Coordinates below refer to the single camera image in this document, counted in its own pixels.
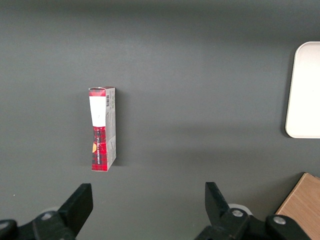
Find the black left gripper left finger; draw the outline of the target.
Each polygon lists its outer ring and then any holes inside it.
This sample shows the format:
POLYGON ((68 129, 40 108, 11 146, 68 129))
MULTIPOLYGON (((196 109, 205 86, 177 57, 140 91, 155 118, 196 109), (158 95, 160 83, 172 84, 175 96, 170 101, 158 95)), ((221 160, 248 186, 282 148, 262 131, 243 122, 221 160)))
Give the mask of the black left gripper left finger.
POLYGON ((41 213, 18 226, 14 219, 0 221, 2 240, 75 240, 93 210, 92 185, 82 183, 58 210, 41 213))

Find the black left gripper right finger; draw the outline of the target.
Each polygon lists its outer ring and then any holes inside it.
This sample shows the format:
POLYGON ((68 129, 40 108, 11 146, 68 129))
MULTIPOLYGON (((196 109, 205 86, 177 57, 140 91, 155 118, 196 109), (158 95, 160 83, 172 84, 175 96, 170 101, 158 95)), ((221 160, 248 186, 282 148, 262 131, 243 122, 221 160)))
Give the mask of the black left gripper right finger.
POLYGON ((205 210, 210 225, 197 240, 309 240, 292 218, 269 215, 265 221, 238 207, 229 207, 215 182, 205 183, 205 210))

